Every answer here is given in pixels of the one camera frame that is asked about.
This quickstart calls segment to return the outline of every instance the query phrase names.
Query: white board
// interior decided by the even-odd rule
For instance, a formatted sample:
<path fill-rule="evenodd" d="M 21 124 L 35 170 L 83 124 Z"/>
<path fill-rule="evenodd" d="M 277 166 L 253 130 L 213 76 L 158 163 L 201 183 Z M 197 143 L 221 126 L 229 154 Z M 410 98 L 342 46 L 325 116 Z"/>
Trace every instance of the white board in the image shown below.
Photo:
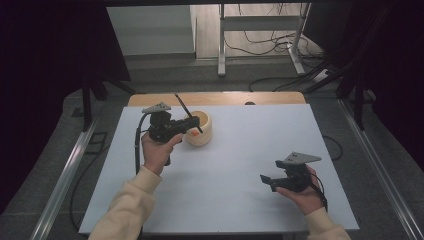
<path fill-rule="evenodd" d="M 124 108 L 80 233 L 90 233 L 124 181 L 135 175 L 134 136 L 143 107 Z M 203 147 L 186 142 L 171 154 L 156 205 L 144 234 L 282 233 L 307 230 L 302 213 L 290 200 L 271 192 L 259 175 L 282 178 L 275 160 L 291 152 L 322 158 L 309 165 L 325 187 L 329 214 L 346 229 L 358 229 L 308 104 L 188 106 L 212 118 L 212 140 Z M 169 111 L 172 119 L 186 114 Z M 149 127 L 149 118 L 143 129 Z"/>

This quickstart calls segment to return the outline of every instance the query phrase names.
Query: beige sleeve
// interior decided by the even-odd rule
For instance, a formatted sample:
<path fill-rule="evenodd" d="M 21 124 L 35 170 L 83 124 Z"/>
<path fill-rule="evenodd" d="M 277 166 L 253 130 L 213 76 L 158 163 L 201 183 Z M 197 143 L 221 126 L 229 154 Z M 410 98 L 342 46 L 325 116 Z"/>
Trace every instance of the beige sleeve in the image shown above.
<path fill-rule="evenodd" d="M 325 208 L 305 216 L 308 223 L 308 240 L 345 240 L 350 239 L 343 226 L 334 224 L 328 216 Z"/>
<path fill-rule="evenodd" d="M 114 196 L 107 213 L 97 222 L 89 239 L 137 239 L 153 210 L 153 192 L 161 178 L 142 167 Z"/>

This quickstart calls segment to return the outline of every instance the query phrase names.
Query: gray floor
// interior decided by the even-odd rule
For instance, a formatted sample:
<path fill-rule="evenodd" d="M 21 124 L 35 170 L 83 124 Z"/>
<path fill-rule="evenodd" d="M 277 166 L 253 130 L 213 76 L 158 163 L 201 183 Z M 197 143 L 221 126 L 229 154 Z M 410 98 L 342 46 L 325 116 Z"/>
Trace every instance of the gray floor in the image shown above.
<path fill-rule="evenodd" d="M 199 61 L 190 58 L 127 59 L 132 82 L 128 85 L 147 93 L 159 92 L 207 92 L 248 91 L 255 79 L 277 76 L 295 76 L 289 58 L 230 59 L 225 78 L 217 76 L 216 61 Z M 254 85 L 255 91 L 271 91 L 288 80 L 261 82 Z M 310 82 L 294 86 L 301 90 Z M 95 133 L 107 132 L 105 146 L 110 144 L 122 108 L 129 95 L 106 83 L 109 98 L 104 102 Z M 360 226 L 359 231 L 350 232 L 352 239 L 408 239 L 391 202 L 381 187 L 366 155 L 358 144 L 348 124 L 334 89 L 337 82 L 312 94 L 306 95 L 318 126 L 323 135 L 336 139 L 343 146 L 342 157 L 334 162 L 343 188 Z M 82 107 L 80 92 L 69 95 L 64 102 L 64 111 L 57 128 L 43 151 L 39 161 L 16 194 L 4 214 L 0 217 L 0 239 L 28 239 L 50 197 L 57 179 L 71 153 L 83 126 L 81 116 L 75 114 Z M 379 122 L 371 105 L 364 106 L 366 132 L 384 162 L 388 173 L 412 209 L 419 226 L 424 226 L 424 173 L 413 159 Z M 326 141 L 330 155 L 337 156 L 340 149 Z M 88 146 L 96 152 L 98 144 Z M 73 199 L 73 217 L 79 225 L 96 185 L 106 153 L 95 159 L 85 154 L 70 190 L 51 228 L 48 239 L 84 239 L 76 233 L 70 221 L 70 200 L 77 178 L 93 160 L 93 165 L 81 179 Z M 221 236 L 223 239 L 253 239 L 258 236 Z M 306 233 L 272 235 L 269 239 L 305 239 Z"/>

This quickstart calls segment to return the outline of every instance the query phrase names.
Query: metal rail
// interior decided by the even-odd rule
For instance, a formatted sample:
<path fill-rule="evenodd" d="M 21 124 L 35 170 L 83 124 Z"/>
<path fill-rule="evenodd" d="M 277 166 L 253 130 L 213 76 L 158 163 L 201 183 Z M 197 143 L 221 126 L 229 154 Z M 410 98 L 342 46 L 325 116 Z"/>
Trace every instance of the metal rail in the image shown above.
<path fill-rule="evenodd" d="M 81 132 L 78 140 L 71 152 L 71 155 L 66 162 L 66 165 L 60 175 L 52 194 L 50 195 L 49 201 L 47 202 L 43 213 L 41 214 L 38 223 L 35 225 L 35 229 L 31 235 L 31 240 L 46 239 L 53 226 L 59 209 L 63 203 L 63 200 L 68 192 L 69 186 L 72 183 L 74 175 L 81 162 L 81 158 L 84 155 L 84 151 L 90 141 L 90 138 L 94 132 L 94 129 L 98 122 L 98 114 L 103 108 L 103 103 L 96 102 L 94 105 L 93 121 L 91 122 L 86 132 Z"/>
<path fill-rule="evenodd" d="M 362 150 L 364 151 L 368 161 L 370 162 L 371 167 L 373 168 L 374 173 L 377 176 L 377 179 L 383 187 L 383 190 L 386 193 L 390 203 L 392 204 L 393 209 L 395 210 L 400 222 L 402 223 L 406 233 L 408 234 L 409 239 L 424 239 L 423 233 L 420 227 L 418 226 L 410 208 L 408 207 L 407 202 L 394 185 L 389 173 L 381 162 L 371 141 L 368 139 L 366 132 L 362 131 L 356 124 L 355 119 L 353 118 L 353 111 L 349 106 L 348 100 L 339 100 L 339 103 L 356 138 L 358 139 L 359 144 L 361 145 Z"/>

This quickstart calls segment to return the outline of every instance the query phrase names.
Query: person's right hand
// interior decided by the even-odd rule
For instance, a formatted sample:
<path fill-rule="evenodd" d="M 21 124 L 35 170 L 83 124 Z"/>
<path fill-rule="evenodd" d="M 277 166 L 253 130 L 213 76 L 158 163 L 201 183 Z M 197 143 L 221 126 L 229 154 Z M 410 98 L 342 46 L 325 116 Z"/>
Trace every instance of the person's right hand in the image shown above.
<path fill-rule="evenodd" d="M 169 158 L 174 146 L 181 142 L 183 134 L 177 134 L 167 143 L 158 143 L 150 138 L 149 132 L 141 137 L 141 145 L 143 146 L 144 167 L 160 176 L 163 166 Z"/>
<path fill-rule="evenodd" d="M 309 172 L 316 176 L 315 170 L 309 166 L 307 167 Z M 320 186 L 315 176 L 311 175 L 312 183 L 319 188 Z M 304 215 L 308 215 L 323 207 L 318 193 L 311 187 L 299 193 L 290 191 L 286 188 L 277 187 L 277 192 L 295 202 Z"/>

